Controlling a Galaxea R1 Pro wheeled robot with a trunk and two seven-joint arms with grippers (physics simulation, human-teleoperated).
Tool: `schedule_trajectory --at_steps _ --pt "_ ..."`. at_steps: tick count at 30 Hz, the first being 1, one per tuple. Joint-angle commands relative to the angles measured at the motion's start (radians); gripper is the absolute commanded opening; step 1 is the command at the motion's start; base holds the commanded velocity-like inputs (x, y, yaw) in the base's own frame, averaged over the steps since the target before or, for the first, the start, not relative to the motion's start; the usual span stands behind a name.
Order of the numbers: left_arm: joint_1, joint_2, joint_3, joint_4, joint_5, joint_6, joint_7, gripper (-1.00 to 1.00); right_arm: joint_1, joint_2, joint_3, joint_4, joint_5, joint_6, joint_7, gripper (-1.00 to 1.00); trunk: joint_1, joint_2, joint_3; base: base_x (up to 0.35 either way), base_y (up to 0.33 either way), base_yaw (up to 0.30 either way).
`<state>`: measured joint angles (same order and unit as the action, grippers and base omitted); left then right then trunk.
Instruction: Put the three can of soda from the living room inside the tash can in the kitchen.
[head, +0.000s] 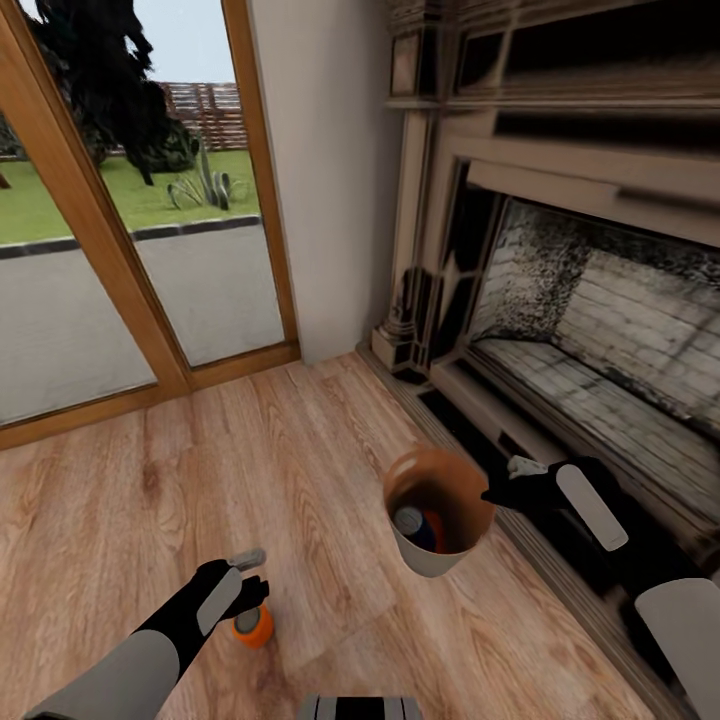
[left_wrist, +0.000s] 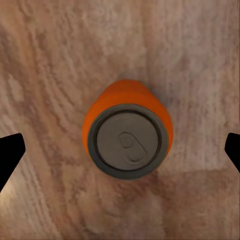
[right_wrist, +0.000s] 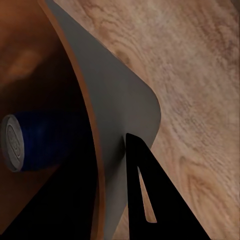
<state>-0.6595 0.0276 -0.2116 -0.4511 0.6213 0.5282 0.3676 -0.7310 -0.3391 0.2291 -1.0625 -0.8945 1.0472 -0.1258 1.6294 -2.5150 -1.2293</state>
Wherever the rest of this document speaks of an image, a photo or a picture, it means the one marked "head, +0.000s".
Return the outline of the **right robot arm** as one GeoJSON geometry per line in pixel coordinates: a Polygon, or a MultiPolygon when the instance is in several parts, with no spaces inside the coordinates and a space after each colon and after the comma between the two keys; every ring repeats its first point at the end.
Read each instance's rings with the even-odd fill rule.
{"type": "Polygon", "coordinates": [[[635,604],[701,720],[720,720],[720,589],[598,458],[515,455],[481,499],[542,516],[574,510],[635,604]]]}

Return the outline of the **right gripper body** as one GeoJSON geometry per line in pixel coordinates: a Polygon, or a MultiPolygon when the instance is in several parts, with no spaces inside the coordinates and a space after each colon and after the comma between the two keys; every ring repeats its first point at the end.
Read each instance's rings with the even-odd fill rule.
{"type": "Polygon", "coordinates": [[[527,515],[542,516],[546,508],[542,508],[534,496],[530,493],[530,480],[534,475],[519,477],[516,479],[503,478],[492,475],[488,478],[490,484],[488,501],[498,504],[502,508],[524,512],[527,515]]]}

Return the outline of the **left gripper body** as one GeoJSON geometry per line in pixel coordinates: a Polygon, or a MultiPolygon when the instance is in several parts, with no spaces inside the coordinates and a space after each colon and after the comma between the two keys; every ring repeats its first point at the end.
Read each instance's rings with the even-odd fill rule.
{"type": "Polygon", "coordinates": [[[242,580],[242,590],[232,609],[222,617],[222,620],[238,617],[243,611],[254,609],[263,603],[261,580],[258,575],[242,580]]]}

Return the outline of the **can of soda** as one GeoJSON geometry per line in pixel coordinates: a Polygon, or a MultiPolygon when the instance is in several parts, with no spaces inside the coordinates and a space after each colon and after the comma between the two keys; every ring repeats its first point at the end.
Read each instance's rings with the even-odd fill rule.
{"type": "Polygon", "coordinates": [[[433,511],[432,509],[423,509],[426,520],[430,523],[432,530],[435,532],[437,538],[437,545],[435,545],[435,552],[438,554],[445,554],[445,538],[443,531],[442,516],[440,513],[433,511]]]}
{"type": "Polygon", "coordinates": [[[400,508],[394,516],[394,526],[418,548],[435,551],[437,538],[423,512],[413,506],[400,508]]]}
{"type": "Polygon", "coordinates": [[[271,638],[274,629],[272,615],[265,605],[261,604],[254,609],[243,611],[233,619],[233,633],[251,649],[263,647],[271,638]]]}

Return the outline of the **trash can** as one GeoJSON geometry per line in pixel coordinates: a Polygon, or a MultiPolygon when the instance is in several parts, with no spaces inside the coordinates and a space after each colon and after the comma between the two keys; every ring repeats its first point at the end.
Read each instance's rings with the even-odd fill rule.
{"type": "Polygon", "coordinates": [[[444,449],[419,449],[402,456],[383,483],[383,506],[404,562],[421,577],[440,577],[474,551],[490,533],[494,504],[481,499],[489,490],[485,478],[466,459],[444,449]],[[394,478],[411,459],[416,463],[394,478]],[[445,554],[411,543],[395,526],[400,508],[432,509],[442,516],[445,554]]]}

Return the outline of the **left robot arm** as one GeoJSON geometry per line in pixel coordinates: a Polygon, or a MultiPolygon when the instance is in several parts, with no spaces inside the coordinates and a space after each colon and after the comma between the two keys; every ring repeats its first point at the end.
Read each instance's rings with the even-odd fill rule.
{"type": "Polygon", "coordinates": [[[155,720],[216,624],[269,596],[268,581],[240,576],[266,560],[252,549],[202,564],[135,633],[19,720],[155,720]]]}

